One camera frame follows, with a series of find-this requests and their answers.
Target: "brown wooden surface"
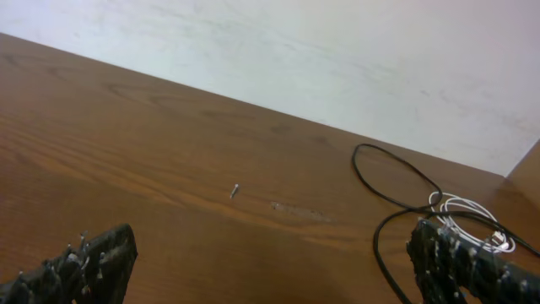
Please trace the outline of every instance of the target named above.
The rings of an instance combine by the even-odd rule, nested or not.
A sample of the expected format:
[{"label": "brown wooden surface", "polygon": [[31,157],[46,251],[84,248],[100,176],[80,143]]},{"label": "brown wooden surface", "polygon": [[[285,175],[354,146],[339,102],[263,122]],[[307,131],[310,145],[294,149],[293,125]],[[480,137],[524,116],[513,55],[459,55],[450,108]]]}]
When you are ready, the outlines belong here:
[{"label": "brown wooden surface", "polygon": [[540,140],[514,168],[508,179],[540,207]]},{"label": "brown wooden surface", "polygon": [[[376,143],[0,35],[0,280],[126,222],[139,251],[126,303],[397,303],[371,239],[398,208],[354,176],[360,142]],[[501,176],[383,146],[540,247],[537,210]],[[396,162],[359,157],[381,191],[426,203]],[[416,218],[388,225],[381,251],[420,301]],[[507,258],[540,272],[521,249]]]}]

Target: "wooden panel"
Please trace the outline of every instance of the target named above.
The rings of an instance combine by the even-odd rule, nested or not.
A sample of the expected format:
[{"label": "wooden panel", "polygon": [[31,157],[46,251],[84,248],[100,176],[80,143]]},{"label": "wooden panel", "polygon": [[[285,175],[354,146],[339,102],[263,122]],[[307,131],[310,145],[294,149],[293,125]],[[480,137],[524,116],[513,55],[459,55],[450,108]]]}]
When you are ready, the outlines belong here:
[{"label": "wooden panel", "polygon": [[[127,303],[395,303],[371,237],[397,208],[353,174],[360,142],[540,245],[538,211],[501,176],[6,35],[0,92],[0,280],[127,222],[140,253]],[[426,203],[395,161],[366,150],[359,164],[381,191]],[[416,218],[388,225],[381,251],[420,301],[405,252]],[[528,252],[508,258],[540,272]]]},{"label": "wooden panel", "polygon": [[540,141],[532,147],[514,168],[508,179],[540,207]]}]

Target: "white cable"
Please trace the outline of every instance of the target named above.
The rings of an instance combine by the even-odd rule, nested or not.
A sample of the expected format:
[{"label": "white cable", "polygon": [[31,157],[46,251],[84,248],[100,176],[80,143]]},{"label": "white cable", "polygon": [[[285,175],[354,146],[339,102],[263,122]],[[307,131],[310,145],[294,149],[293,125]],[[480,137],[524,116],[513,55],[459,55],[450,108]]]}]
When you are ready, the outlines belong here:
[{"label": "white cable", "polygon": [[[439,194],[439,193],[438,192],[433,192],[433,193],[430,194],[430,196],[429,196],[429,204],[432,204],[431,199],[437,194]],[[478,203],[476,203],[476,202],[474,202],[474,201],[472,201],[470,199],[460,198],[457,195],[454,195],[452,193],[442,193],[442,194],[443,194],[443,196],[447,196],[449,198],[444,203],[442,203],[440,205],[440,212],[449,211],[448,206],[457,206],[457,207],[464,208],[464,209],[467,209],[469,211],[481,214],[481,215],[483,215],[483,216],[485,216],[487,218],[490,218],[491,220],[497,221],[497,219],[495,219],[495,217],[486,208],[482,207],[480,204],[478,204]],[[436,212],[435,208],[433,208],[433,207],[431,207],[431,210],[433,212]],[[467,233],[449,215],[444,216],[444,217],[437,216],[437,219],[443,225],[449,226],[454,232],[459,234],[459,236],[461,238],[463,238],[464,240],[469,241],[473,245],[476,245],[478,247],[482,246],[482,249],[484,249],[484,250],[486,250],[488,252],[499,253],[499,252],[513,252],[514,250],[516,250],[516,243],[514,242],[514,240],[511,237],[509,237],[507,239],[505,233],[501,234],[498,231],[496,231],[494,233],[494,236],[498,235],[498,237],[502,238],[502,242],[498,246],[494,246],[491,243],[482,241],[482,240],[478,239],[477,237],[472,236],[471,234]]]}]

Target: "wooden table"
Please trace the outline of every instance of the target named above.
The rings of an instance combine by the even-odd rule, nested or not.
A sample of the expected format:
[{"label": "wooden table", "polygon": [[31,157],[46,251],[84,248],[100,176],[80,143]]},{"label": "wooden table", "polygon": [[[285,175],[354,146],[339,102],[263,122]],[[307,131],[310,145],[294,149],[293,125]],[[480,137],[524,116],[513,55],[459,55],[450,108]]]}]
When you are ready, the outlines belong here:
[{"label": "wooden table", "polygon": [[[398,208],[353,174],[362,142],[381,144],[0,35],[0,280],[126,222],[139,251],[126,303],[397,303],[371,239]],[[381,145],[540,247],[538,211],[501,176]],[[366,150],[359,163],[426,204],[431,189],[395,161]],[[381,251],[420,301],[405,252],[416,218],[388,225]],[[522,249],[508,258],[540,272]]]}]

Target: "wall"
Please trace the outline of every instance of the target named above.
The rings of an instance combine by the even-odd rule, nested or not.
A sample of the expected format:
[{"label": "wall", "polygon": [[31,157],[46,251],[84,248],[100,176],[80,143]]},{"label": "wall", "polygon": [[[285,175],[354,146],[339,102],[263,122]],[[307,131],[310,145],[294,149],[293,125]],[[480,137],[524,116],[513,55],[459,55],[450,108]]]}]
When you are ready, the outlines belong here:
[{"label": "wall", "polygon": [[540,207],[540,140],[514,168],[508,179]]},{"label": "wall", "polygon": [[538,11],[535,0],[0,0],[0,31],[506,175],[540,135]]}]

